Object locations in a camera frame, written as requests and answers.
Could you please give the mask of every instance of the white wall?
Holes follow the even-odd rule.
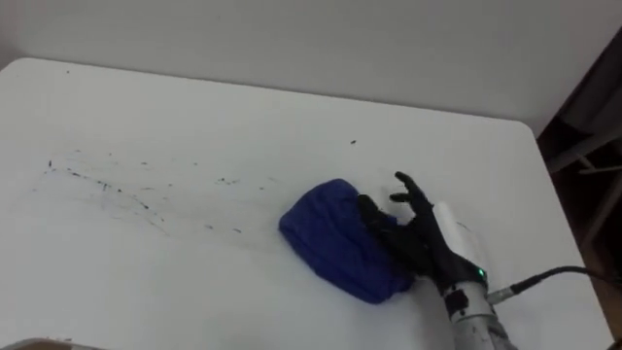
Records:
[[[538,133],[621,23],[620,0],[0,0],[0,47]]]

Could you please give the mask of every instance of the black cable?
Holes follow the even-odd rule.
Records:
[[[598,272],[594,272],[590,269],[587,269],[581,266],[559,266],[559,267],[551,268],[548,271],[544,271],[542,273],[529,277],[521,282],[514,283],[509,288],[512,291],[512,293],[516,296],[518,294],[521,294],[527,291],[531,287],[535,286],[536,284],[542,282],[543,280],[551,276],[555,276],[557,274],[566,273],[566,272],[582,273],[594,279],[601,280],[608,284],[614,285],[618,288],[622,288],[622,280],[608,278],[606,276],[601,275]]]
[[[496,292],[492,292],[486,296],[486,299],[488,300],[488,302],[490,302],[491,305],[496,305],[500,302],[503,302],[504,300],[507,300],[509,298],[512,298],[514,296],[517,296],[527,291],[531,287],[535,286],[536,284],[542,282],[543,280],[551,276],[555,276],[560,273],[566,273],[566,272],[581,273],[581,274],[588,275],[594,279],[611,284],[622,291],[622,280],[619,278],[617,279],[608,278],[606,276],[601,275],[598,272],[594,272],[585,267],[559,266],[559,267],[551,268],[550,270],[544,271],[532,277],[529,277],[518,283],[514,283],[513,285],[509,287],[503,288]]]

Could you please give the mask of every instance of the blue fabric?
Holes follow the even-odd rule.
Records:
[[[413,279],[367,231],[357,208],[358,194],[341,179],[321,184],[281,218],[279,230],[318,276],[376,304],[408,290]]]

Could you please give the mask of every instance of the black marker streak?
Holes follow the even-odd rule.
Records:
[[[80,175],[80,174],[78,174],[77,172],[69,172],[69,174],[71,174],[71,175],[73,175],[73,176],[77,176],[77,177],[82,178],[82,179],[85,179],[85,180],[95,181],[95,180],[93,180],[93,179],[90,179],[88,176]],[[107,188],[111,188],[111,187],[112,187],[112,186],[108,185],[107,183],[104,183],[104,182],[103,182],[103,181],[101,181],[101,180],[96,180],[96,182],[97,182],[97,184],[102,184],[102,185],[104,185],[104,191],[106,191],[106,189],[107,189]],[[145,204],[145,203],[144,203],[144,202],[142,202],[140,199],[138,199],[138,198],[136,197],[136,194],[132,194],[132,195],[130,195],[129,197],[130,197],[130,198],[132,198],[132,199],[134,199],[134,200],[135,200],[138,204],[140,204],[143,208],[145,208],[145,210],[149,210],[149,205]],[[160,216],[157,214],[157,212],[154,212],[154,211],[152,211],[152,212],[154,213],[154,216],[155,216],[155,217],[159,218],[162,222],[164,222],[164,218],[160,217]],[[162,232],[162,233],[164,233],[165,235],[170,236],[170,234],[169,234],[166,230],[164,230],[164,228],[162,228],[162,227],[160,227],[160,226],[158,226],[158,225],[154,224],[154,222],[152,222],[149,218],[145,217],[144,215],[140,215],[139,213],[137,213],[137,212],[135,212],[135,211],[132,211],[132,213],[133,213],[134,215],[137,215],[137,216],[142,216],[142,217],[143,217],[143,219],[145,219],[145,221],[146,221],[147,223],[149,223],[149,225],[151,225],[151,226],[153,226],[153,227],[157,228],[159,231],[161,231],[161,232]]]

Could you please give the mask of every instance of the robotic hand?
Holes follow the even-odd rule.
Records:
[[[415,218],[406,226],[396,225],[369,196],[362,194],[358,205],[368,230],[404,268],[429,276],[434,282],[453,324],[457,350],[516,350],[486,299],[486,273],[450,249],[444,237],[451,230],[447,218],[415,182],[401,172],[396,177],[407,192],[392,194],[390,199],[408,203]]]

